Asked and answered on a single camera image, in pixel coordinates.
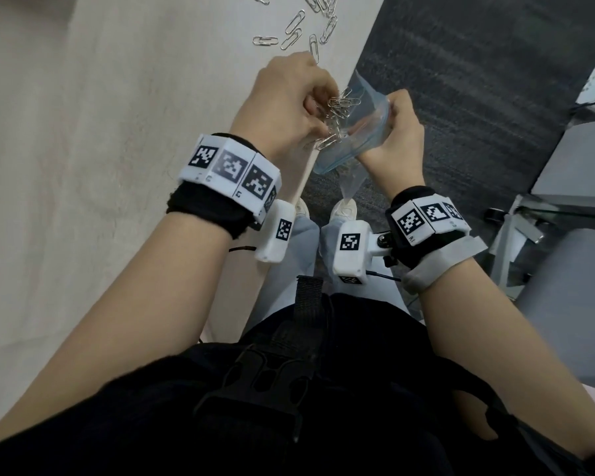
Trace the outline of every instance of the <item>dark carpet floor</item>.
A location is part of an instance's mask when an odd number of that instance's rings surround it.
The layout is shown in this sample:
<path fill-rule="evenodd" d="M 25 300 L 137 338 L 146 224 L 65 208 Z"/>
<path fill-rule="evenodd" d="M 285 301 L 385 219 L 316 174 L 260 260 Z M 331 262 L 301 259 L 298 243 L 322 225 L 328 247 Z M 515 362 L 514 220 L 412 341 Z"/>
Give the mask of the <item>dark carpet floor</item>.
<path fill-rule="evenodd" d="M 595 0 L 385 0 L 357 68 L 382 93 L 410 90 L 426 182 L 489 243 L 484 210 L 529 190 L 594 66 Z M 335 174 L 313 174 L 303 198 L 325 224 Z M 385 229 L 373 184 L 355 199 L 359 218 Z"/>

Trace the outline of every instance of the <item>leg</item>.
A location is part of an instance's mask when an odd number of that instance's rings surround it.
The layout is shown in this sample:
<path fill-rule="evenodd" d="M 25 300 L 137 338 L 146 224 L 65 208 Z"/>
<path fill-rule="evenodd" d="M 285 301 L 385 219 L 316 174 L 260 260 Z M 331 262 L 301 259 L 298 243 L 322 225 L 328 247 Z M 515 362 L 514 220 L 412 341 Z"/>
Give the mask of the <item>leg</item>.
<path fill-rule="evenodd" d="M 308 211 L 298 214 L 284 260 L 269 269 L 243 333 L 271 314 L 295 303 L 298 275 L 312 276 L 315 270 L 319 236 L 320 228 L 309 219 Z"/>
<path fill-rule="evenodd" d="M 334 292 L 388 302 L 409 313 L 394 280 L 369 275 L 369 284 L 367 286 L 358 286 L 357 284 L 344 284 L 338 276 L 333 274 L 333 257 L 337 248 L 339 230 L 344 222 L 353 220 L 357 216 L 357 209 L 354 207 L 351 207 L 350 210 L 346 210 L 346 213 L 344 213 L 344 209 L 340 210 L 339 205 L 335 206 L 330 222 L 328 225 L 322 227 L 320 234 L 320 254 L 333 281 Z M 374 257 L 371 266 L 367 270 L 392 276 L 392 271 L 385 266 L 382 257 Z"/>

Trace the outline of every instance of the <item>white table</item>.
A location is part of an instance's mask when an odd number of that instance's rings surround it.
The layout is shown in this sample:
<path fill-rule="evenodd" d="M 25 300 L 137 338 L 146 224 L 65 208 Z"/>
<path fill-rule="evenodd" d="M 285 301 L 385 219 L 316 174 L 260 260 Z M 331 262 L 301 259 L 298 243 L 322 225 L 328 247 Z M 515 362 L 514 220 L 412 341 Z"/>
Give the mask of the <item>white table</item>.
<path fill-rule="evenodd" d="M 320 66 L 341 87 L 381 2 L 338 2 Z M 162 217 L 198 133 L 229 128 L 283 54 L 253 36 L 282 41 L 304 9 L 291 50 L 307 50 L 326 22 L 304 0 L 77 0 L 70 24 L 63 9 L 1 3 L 0 417 Z M 282 167 L 281 198 L 299 197 L 313 162 Z M 223 277 L 212 339 L 237 339 L 266 273 L 236 254 L 224 270 L 249 285 Z"/>

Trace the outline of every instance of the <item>plastic buckle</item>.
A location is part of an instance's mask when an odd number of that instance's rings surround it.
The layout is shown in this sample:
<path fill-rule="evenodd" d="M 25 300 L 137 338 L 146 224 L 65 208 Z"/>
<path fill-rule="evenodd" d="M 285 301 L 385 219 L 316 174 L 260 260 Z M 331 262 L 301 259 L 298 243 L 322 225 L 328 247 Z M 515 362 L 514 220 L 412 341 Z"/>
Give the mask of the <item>plastic buckle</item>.
<path fill-rule="evenodd" d="M 238 356 L 222 387 L 203 396 L 194 416 L 218 412 L 238 417 L 249 411 L 256 423 L 286 431 L 297 442 L 302 429 L 298 408 L 314 374 L 310 362 L 261 352 L 252 344 Z"/>

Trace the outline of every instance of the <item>white sneaker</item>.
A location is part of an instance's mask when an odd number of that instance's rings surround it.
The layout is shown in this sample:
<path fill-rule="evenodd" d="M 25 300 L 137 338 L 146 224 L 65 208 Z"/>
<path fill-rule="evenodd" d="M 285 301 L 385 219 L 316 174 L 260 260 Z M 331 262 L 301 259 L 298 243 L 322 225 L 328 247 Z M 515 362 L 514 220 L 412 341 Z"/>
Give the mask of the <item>white sneaker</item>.
<path fill-rule="evenodd" d="M 301 197 L 296 204 L 296 218 L 300 215 L 311 218 L 311 215 L 308 212 L 308 207 L 306 207 L 306 202 L 302 200 Z"/>
<path fill-rule="evenodd" d="M 354 199 L 344 200 L 341 199 L 333 210 L 331 211 L 331 218 L 329 221 L 333 220 L 334 218 L 342 218 L 346 220 L 357 220 L 357 203 Z"/>

